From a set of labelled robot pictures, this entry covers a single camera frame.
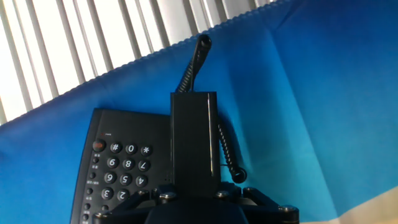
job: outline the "vertical blind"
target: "vertical blind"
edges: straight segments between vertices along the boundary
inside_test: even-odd
[[[0,125],[273,0],[0,0]]]

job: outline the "keypad button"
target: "keypad button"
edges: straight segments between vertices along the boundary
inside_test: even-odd
[[[152,154],[152,148],[150,146],[144,146],[141,148],[141,154],[143,156],[150,156]]]
[[[107,172],[104,176],[104,180],[107,184],[113,184],[116,181],[117,177],[114,172]]]
[[[127,186],[131,184],[131,182],[132,176],[130,174],[122,174],[122,176],[120,176],[120,184]]]
[[[93,142],[93,150],[96,152],[102,152],[105,149],[106,143],[102,139],[97,139]]]
[[[137,146],[135,144],[130,144],[126,146],[126,152],[133,155],[137,152]]]
[[[113,197],[113,189],[110,187],[105,188],[101,192],[101,196],[104,200],[109,200]]]
[[[148,160],[139,161],[138,169],[145,172],[148,171],[150,168],[150,162]]]
[[[111,145],[111,151],[113,153],[119,153],[120,151],[122,151],[122,145],[120,143],[113,143]]]
[[[118,200],[119,201],[124,201],[125,199],[129,198],[130,192],[126,189],[122,189],[118,192]]]
[[[108,159],[108,161],[106,161],[107,165],[109,168],[117,168],[117,166],[119,165],[119,159],[116,157],[110,157]]]
[[[148,177],[140,175],[136,178],[136,185],[138,187],[145,187],[148,184]]]
[[[123,168],[125,168],[126,170],[131,170],[135,165],[134,160],[132,159],[126,159],[123,161]]]

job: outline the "screw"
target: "screw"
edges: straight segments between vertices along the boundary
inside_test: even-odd
[[[97,217],[97,218],[108,218],[110,215],[112,215],[111,212],[102,211],[102,212],[97,212],[94,216]]]
[[[254,187],[245,187],[244,190],[252,191],[252,190],[255,190],[255,188]]]
[[[139,190],[138,191],[138,194],[139,195],[141,195],[141,196],[143,196],[143,195],[145,195],[145,194],[148,194],[149,192],[147,191],[147,190]]]
[[[177,195],[174,192],[166,192],[164,194],[159,195],[160,199],[170,200],[175,198]]]
[[[297,210],[297,208],[294,207],[293,205],[282,205],[282,206],[279,206],[279,211],[281,211],[281,212],[294,212],[296,210]]]
[[[229,196],[229,193],[225,190],[220,190],[219,192],[216,193],[216,197],[219,199],[226,198],[228,196]]]

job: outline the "black coiled cord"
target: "black coiled cord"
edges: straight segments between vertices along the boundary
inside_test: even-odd
[[[178,84],[176,93],[185,93],[189,89],[193,90],[193,83],[195,78],[205,63],[206,57],[211,49],[211,39],[207,35],[200,35],[197,40],[195,51],[189,61],[187,68],[185,69],[184,75],[181,78],[180,84]]]
[[[195,47],[195,51],[193,53],[193,57],[187,68],[185,69],[184,75],[178,84],[176,93],[186,93],[191,89],[193,91],[193,83],[195,81],[196,75],[199,72],[199,69],[205,63],[208,52],[211,48],[211,39],[207,35],[200,35],[197,40],[197,44]],[[239,166],[238,160],[236,158],[235,150],[232,147],[232,141],[226,132],[226,128],[219,117],[218,123],[218,132],[221,141],[221,147],[224,151],[226,165],[228,167],[229,173],[232,176],[232,180],[237,183],[243,183],[246,180],[247,173],[246,171]]]

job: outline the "blue cloth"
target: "blue cloth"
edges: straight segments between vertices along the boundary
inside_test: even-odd
[[[398,2],[278,1],[210,29],[195,82],[217,91],[244,186],[330,220],[398,186]],[[0,222],[68,223],[94,108],[169,114],[195,38],[0,127]],[[227,170],[224,180],[230,180]]]

